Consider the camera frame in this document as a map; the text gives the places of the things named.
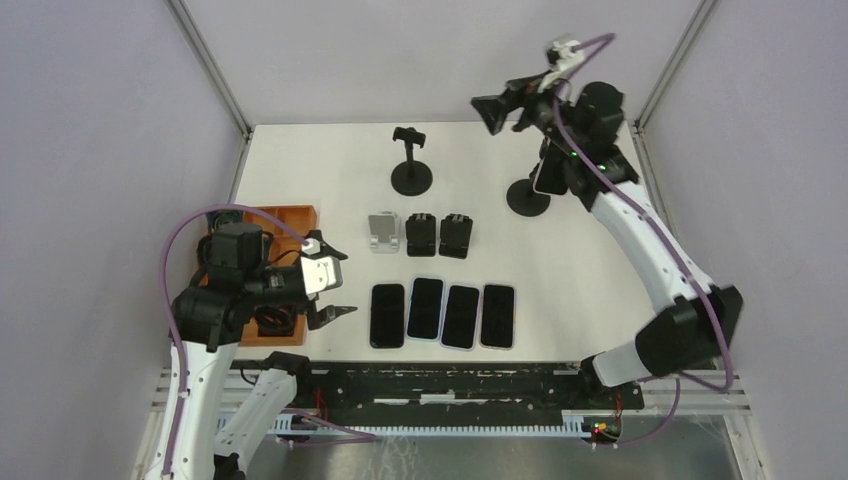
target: white wall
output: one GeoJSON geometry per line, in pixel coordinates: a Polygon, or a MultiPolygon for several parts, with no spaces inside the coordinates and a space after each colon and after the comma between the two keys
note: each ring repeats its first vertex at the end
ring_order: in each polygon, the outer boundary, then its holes
{"type": "Polygon", "coordinates": [[[567,32],[619,34],[577,80],[616,85],[635,115],[699,1],[186,3],[245,115],[268,124],[478,120],[471,97],[544,71],[567,32]]]}
{"type": "Polygon", "coordinates": [[[226,199],[239,138],[164,1],[0,3],[0,477],[127,478],[159,249],[226,199]]]}
{"type": "Polygon", "coordinates": [[[652,124],[689,253],[746,299],[732,345],[775,478],[848,472],[848,4],[724,1],[652,124]]]}

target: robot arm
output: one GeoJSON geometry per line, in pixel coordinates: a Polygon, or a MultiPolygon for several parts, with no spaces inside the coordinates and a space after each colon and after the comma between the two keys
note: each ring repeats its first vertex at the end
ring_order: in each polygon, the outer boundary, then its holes
{"type": "Polygon", "coordinates": [[[180,357],[172,346],[164,423],[146,480],[163,478],[163,471],[171,472],[167,478],[178,480],[245,478],[269,425],[297,392],[295,376],[303,378],[310,371],[306,357],[274,352],[249,399],[215,436],[216,422],[210,419],[217,418],[242,330],[257,307],[305,313],[310,330],[356,310],[337,306],[316,310],[320,292],[342,285],[340,261],[347,259],[324,242],[320,231],[307,235],[300,260],[286,267],[269,265],[265,235],[258,225],[221,226],[211,234],[208,251],[201,248],[207,284],[190,285],[173,302],[186,351],[188,390],[179,393],[180,357]],[[173,435],[175,415],[180,428],[173,435]],[[164,465],[166,452],[172,458],[170,465],[164,465]]]}
{"type": "MultiPolygon", "coordinates": [[[[690,278],[703,291],[712,292],[708,298],[719,314],[722,332],[729,343],[742,309],[739,291],[733,286],[715,287],[712,279],[686,255],[660,221],[641,185],[628,181],[616,186],[642,205],[646,214],[663,229],[692,272],[690,278]]],[[[647,377],[665,376],[719,355],[712,326],[698,294],[648,226],[644,214],[634,212],[612,192],[598,195],[591,213],[624,250],[645,285],[657,316],[634,340],[595,356],[591,365],[585,365],[586,373],[593,371],[600,384],[614,387],[647,377]]]]}
{"type": "Polygon", "coordinates": [[[559,48],[547,50],[548,72],[510,80],[500,95],[475,97],[471,105],[492,135],[500,132],[510,112],[523,109],[512,130],[535,126],[545,136],[540,151],[542,161],[532,174],[536,191],[563,195],[570,190],[578,197],[622,247],[648,291],[656,313],[654,319],[634,340],[581,363],[580,373],[589,389],[601,391],[642,378],[668,375],[720,354],[707,309],[690,281],[707,293],[728,344],[742,309],[742,297],[732,285],[717,288],[657,218],[638,183],[638,174],[615,146],[624,121],[621,92],[612,85],[593,82],[583,88],[575,104],[563,101],[554,111],[557,88],[552,87],[569,78],[568,73],[561,72],[573,72],[585,61],[575,56],[574,42],[563,38],[559,48]],[[560,133],[557,117],[562,119],[568,140],[560,133]],[[577,158],[580,155],[573,144],[579,145],[597,174],[577,158]],[[634,211],[607,183],[636,202],[643,212],[634,211]],[[551,190],[540,190],[540,185],[550,186],[551,190]],[[668,245],[648,224],[649,220],[668,239],[668,245]],[[680,272],[669,248],[681,256],[691,276],[680,272]]]}

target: black phone stand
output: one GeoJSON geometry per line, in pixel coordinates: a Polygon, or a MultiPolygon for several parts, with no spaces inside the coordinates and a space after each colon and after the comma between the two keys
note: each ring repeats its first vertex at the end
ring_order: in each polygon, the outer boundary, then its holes
{"type": "Polygon", "coordinates": [[[442,220],[439,255],[465,259],[468,257],[468,243],[471,240],[471,226],[474,222],[465,215],[452,213],[442,220]]]}
{"type": "Polygon", "coordinates": [[[406,221],[406,254],[410,257],[436,256],[436,217],[415,213],[406,221]]]}
{"type": "Polygon", "coordinates": [[[421,195],[433,184],[433,172],[430,171],[430,167],[412,158],[412,146],[418,145],[424,148],[426,138],[426,135],[412,127],[395,127],[392,140],[403,140],[406,146],[406,161],[392,170],[392,187],[401,195],[407,197],[421,195]]]}

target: white tabletop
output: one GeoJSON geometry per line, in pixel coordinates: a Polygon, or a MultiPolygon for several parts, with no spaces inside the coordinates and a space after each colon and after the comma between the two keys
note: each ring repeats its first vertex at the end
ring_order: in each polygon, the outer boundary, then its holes
{"type": "MultiPolygon", "coordinates": [[[[324,239],[350,255],[344,285],[321,294],[328,303],[359,311],[308,332],[301,347],[284,350],[313,361],[579,361],[630,340],[653,317],[645,289],[612,236],[576,197],[554,197],[536,218],[513,213],[506,190],[526,178],[538,160],[542,135],[505,128],[492,137],[480,122],[403,124],[427,135],[415,158],[433,171],[433,186],[418,197],[392,189],[392,169],[405,158],[392,142],[397,124],[267,125],[253,135],[236,196],[254,206],[311,204],[324,239]],[[410,258],[369,249],[367,217],[384,210],[402,221],[416,212],[437,221],[450,213],[474,221],[466,260],[410,258]],[[369,344],[369,297],[378,283],[401,283],[411,293],[417,276],[453,283],[513,285],[515,346],[470,352],[406,339],[400,349],[369,344]]],[[[627,129],[619,147],[636,164],[627,129]]],[[[274,348],[246,347],[239,358],[264,358],[274,348]]]]}

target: phone screen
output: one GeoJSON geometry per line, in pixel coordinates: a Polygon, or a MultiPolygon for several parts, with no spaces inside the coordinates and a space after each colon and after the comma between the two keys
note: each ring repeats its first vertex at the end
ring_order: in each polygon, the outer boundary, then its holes
{"type": "Polygon", "coordinates": [[[483,320],[480,343],[487,347],[512,348],[515,336],[515,289],[504,285],[483,288],[483,320]]]}
{"type": "Polygon", "coordinates": [[[480,290],[476,288],[458,285],[451,287],[445,312],[442,344],[464,349],[471,349],[474,346],[479,300],[480,290]]]}
{"type": "Polygon", "coordinates": [[[371,289],[371,346],[403,346],[404,290],[400,284],[374,285],[371,289]]]}
{"type": "Polygon", "coordinates": [[[441,280],[415,279],[412,284],[412,301],[409,305],[409,323],[406,326],[406,334],[409,337],[425,340],[439,338],[444,288],[445,282],[441,280]]]}

